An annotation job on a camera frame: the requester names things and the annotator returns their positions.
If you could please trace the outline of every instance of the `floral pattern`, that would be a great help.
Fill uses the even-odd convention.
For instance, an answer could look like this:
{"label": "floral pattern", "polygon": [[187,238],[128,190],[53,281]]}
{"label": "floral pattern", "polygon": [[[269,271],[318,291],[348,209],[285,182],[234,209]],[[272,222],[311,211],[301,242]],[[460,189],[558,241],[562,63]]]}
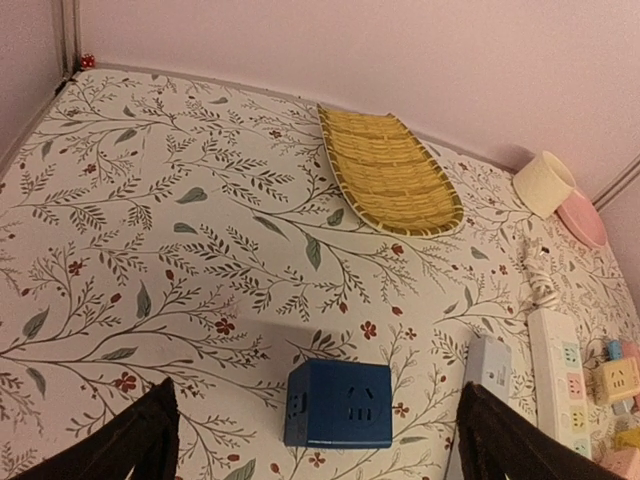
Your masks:
{"label": "floral pattern", "polygon": [[[427,147],[466,221],[394,237],[345,204],[313,106],[82,73],[0,184],[0,478],[96,431],[166,376],[180,478],[443,478],[474,335],[512,346],[511,405],[535,421],[529,238],[549,248],[587,372],[607,338],[640,340],[609,249],[533,216],[507,173]],[[284,447],[287,374],[309,358],[391,367],[390,449]],[[597,456],[615,422],[592,405],[590,423]]]}

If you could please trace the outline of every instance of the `yellow woven basket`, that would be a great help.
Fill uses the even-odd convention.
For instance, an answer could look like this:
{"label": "yellow woven basket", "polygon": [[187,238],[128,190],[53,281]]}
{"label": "yellow woven basket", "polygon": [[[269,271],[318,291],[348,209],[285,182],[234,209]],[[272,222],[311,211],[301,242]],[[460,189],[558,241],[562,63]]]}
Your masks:
{"label": "yellow woven basket", "polygon": [[398,118],[320,105],[318,115],[338,185],[367,223],[420,237],[460,224],[463,207],[449,178]]}

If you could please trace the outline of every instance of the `table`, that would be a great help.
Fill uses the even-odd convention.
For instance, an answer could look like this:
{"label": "table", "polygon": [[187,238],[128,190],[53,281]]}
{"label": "table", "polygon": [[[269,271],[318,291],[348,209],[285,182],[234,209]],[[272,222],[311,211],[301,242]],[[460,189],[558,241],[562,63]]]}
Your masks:
{"label": "table", "polygon": [[[441,479],[474,335],[511,345],[510,404],[535,421],[527,239],[551,251],[587,372],[605,339],[638,340],[610,249],[534,217],[508,173],[426,146],[460,194],[463,225],[394,237],[345,204],[312,105],[82,73],[0,184],[0,477],[77,442],[168,375],[180,478]],[[282,444],[287,374],[314,357],[391,366],[392,448]],[[615,422],[591,407],[598,457]]]}

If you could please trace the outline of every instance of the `pink bowl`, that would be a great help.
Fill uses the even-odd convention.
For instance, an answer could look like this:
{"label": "pink bowl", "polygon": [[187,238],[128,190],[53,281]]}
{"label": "pink bowl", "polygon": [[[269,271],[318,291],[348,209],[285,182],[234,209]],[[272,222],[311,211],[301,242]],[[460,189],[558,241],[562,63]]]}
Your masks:
{"label": "pink bowl", "polygon": [[607,244],[607,231],[589,198],[576,188],[558,208],[558,215],[573,235],[587,247],[602,248]]}

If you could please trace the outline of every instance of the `wall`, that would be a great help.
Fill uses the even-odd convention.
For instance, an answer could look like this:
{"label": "wall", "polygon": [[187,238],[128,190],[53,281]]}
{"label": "wall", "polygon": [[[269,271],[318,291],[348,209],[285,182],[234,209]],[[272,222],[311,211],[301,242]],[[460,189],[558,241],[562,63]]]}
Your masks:
{"label": "wall", "polygon": [[53,98],[62,78],[52,0],[2,0],[0,172],[17,136]]}
{"label": "wall", "polygon": [[627,280],[636,306],[640,309],[640,178],[629,185],[601,212],[609,242]]}
{"label": "wall", "polygon": [[84,0],[85,51],[400,115],[591,196],[640,151],[634,0]]}

